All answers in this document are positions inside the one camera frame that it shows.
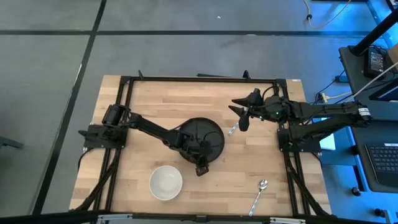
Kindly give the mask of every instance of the white cable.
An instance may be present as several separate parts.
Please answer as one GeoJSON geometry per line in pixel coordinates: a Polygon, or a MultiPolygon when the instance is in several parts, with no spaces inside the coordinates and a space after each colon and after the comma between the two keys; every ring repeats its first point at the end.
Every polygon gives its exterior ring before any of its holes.
{"type": "Polygon", "coordinates": [[[398,65],[398,62],[391,65],[391,67],[387,68],[387,70],[385,70],[384,72],[382,72],[380,75],[378,75],[376,78],[373,78],[372,81],[370,81],[368,84],[366,84],[364,87],[362,87],[362,89],[360,89],[359,91],[357,91],[351,98],[349,98],[347,101],[352,100],[355,96],[357,96],[358,94],[360,94],[366,87],[368,87],[370,84],[372,84],[372,82],[374,82],[375,80],[377,80],[378,78],[380,78],[381,76],[383,76],[386,72],[388,72],[389,70],[393,69],[395,66],[398,65]]]}
{"type": "MultiPolygon", "coordinates": [[[[351,2],[351,0],[349,0],[349,1],[346,3],[346,5],[340,10],[340,12],[338,12],[333,18],[331,18],[331,20],[329,20],[329,21],[326,22],[325,24],[323,24],[323,25],[321,25],[321,26],[315,27],[315,26],[313,26],[312,23],[311,23],[311,18],[307,18],[308,23],[310,24],[310,26],[311,26],[313,29],[322,28],[322,27],[328,25],[329,23],[331,23],[333,20],[335,20],[336,17],[337,17],[338,15],[340,15],[340,13],[343,12],[343,10],[348,6],[348,4],[349,4],[350,2],[351,2]]],[[[304,3],[305,3],[305,6],[307,7],[307,15],[311,15],[311,9],[310,9],[310,6],[308,5],[307,0],[304,0],[304,3]]]]}
{"type": "Polygon", "coordinates": [[[328,100],[335,99],[335,98],[339,98],[339,97],[342,97],[342,96],[345,96],[345,95],[348,95],[348,94],[351,94],[351,92],[342,93],[342,94],[337,95],[337,96],[326,96],[326,99],[328,99],[328,100]]]}

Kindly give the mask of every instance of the wooden table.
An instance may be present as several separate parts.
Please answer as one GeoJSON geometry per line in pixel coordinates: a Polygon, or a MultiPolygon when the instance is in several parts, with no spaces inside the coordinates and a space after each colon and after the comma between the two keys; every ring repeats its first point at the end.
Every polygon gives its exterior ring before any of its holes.
{"type": "MultiPolygon", "coordinates": [[[[104,76],[93,123],[100,124],[108,105],[114,104],[119,80],[120,76],[104,76]]],[[[126,147],[121,153],[111,210],[248,215],[258,193],[257,184],[266,179],[269,185],[262,193],[254,215],[291,216],[285,165],[276,137],[277,124],[251,119],[248,131],[237,130],[232,136],[227,135],[238,120],[238,116],[228,108],[228,105],[233,105],[231,99],[246,97],[255,87],[265,90],[269,86],[256,83],[135,81],[130,106],[133,112],[168,129],[189,118],[210,118],[222,128],[226,144],[220,157],[210,163],[209,173],[197,177],[195,165],[179,153],[168,149],[158,139],[130,129],[126,147]],[[166,202],[157,200],[149,190],[151,173],[162,165],[176,167],[183,177],[180,194],[166,202]]],[[[291,100],[305,101],[300,80],[287,80],[287,86],[291,100]]],[[[104,149],[95,149],[83,158],[70,208],[79,206],[96,185],[103,155],[104,149]]],[[[301,153],[300,156],[306,186],[323,209],[330,212],[319,161],[309,153],[301,153]]],[[[104,207],[107,192],[106,186],[100,208],[104,207]]],[[[296,186],[298,209],[303,213],[299,192],[296,186]]]]}

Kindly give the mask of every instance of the desk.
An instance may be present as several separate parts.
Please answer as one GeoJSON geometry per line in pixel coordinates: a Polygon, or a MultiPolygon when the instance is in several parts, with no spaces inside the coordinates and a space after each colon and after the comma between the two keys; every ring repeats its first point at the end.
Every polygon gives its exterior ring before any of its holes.
{"type": "MultiPolygon", "coordinates": [[[[340,48],[339,52],[351,89],[353,92],[357,92],[365,86],[365,84],[371,81],[370,78],[366,78],[362,74],[362,70],[364,68],[364,57],[354,56],[347,47],[340,48]]],[[[376,81],[372,83],[371,86],[378,84],[379,82],[376,81]]],[[[398,103],[394,104],[390,102],[369,100],[368,96],[375,91],[378,91],[380,88],[382,88],[382,86],[369,91],[364,91],[360,93],[356,99],[362,104],[368,106],[372,115],[377,113],[379,117],[384,119],[398,116],[398,103]]],[[[371,166],[371,161],[364,146],[367,142],[397,142],[398,122],[374,120],[367,128],[352,128],[352,132],[369,188],[375,192],[398,193],[398,188],[388,187],[377,182],[371,166]]]]}
{"type": "MultiPolygon", "coordinates": [[[[93,123],[100,124],[108,105],[115,102],[119,80],[120,76],[104,76],[93,123]]],[[[220,157],[210,163],[210,172],[197,177],[195,165],[184,160],[179,153],[145,133],[130,129],[121,153],[111,210],[248,215],[258,193],[258,182],[267,179],[269,186],[262,193],[254,215],[291,216],[284,160],[277,143],[277,124],[252,119],[247,132],[236,131],[230,137],[226,135],[238,120],[228,108],[231,99],[243,98],[255,87],[265,90],[269,86],[265,83],[135,81],[130,105],[133,112],[168,129],[189,118],[210,118],[221,126],[226,144],[220,157]],[[167,202],[157,200],[149,190],[151,173],[162,165],[176,167],[183,177],[182,191],[167,202]]],[[[287,90],[291,100],[305,101],[300,80],[287,80],[287,90]]],[[[100,175],[103,154],[104,149],[95,149],[83,158],[70,208],[79,206],[93,190],[100,175]]],[[[330,212],[320,163],[309,153],[301,153],[300,156],[306,186],[323,209],[330,212]]],[[[106,193],[105,187],[100,208],[104,206],[106,193]]],[[[296,197],[299,212],[303,213],[297,186],[296,197]]]]}

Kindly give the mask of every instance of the keyboard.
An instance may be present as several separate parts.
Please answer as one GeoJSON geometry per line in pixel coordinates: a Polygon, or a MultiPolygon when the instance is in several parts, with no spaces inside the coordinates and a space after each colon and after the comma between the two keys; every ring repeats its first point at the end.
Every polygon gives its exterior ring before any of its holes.
{"type": "Polygon", "coordinates": [[[365,145],[377,181],[398,187],[398,143],[372,143],[365,145]]]}

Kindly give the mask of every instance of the computer monitor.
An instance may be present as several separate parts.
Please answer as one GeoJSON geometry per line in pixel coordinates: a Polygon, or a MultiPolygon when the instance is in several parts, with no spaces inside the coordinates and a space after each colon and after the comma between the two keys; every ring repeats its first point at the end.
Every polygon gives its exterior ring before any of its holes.
{"type": "Polygon", "coordinates": [[[398,78],[369,96],[370,100],[398,103],[398,78]]]}

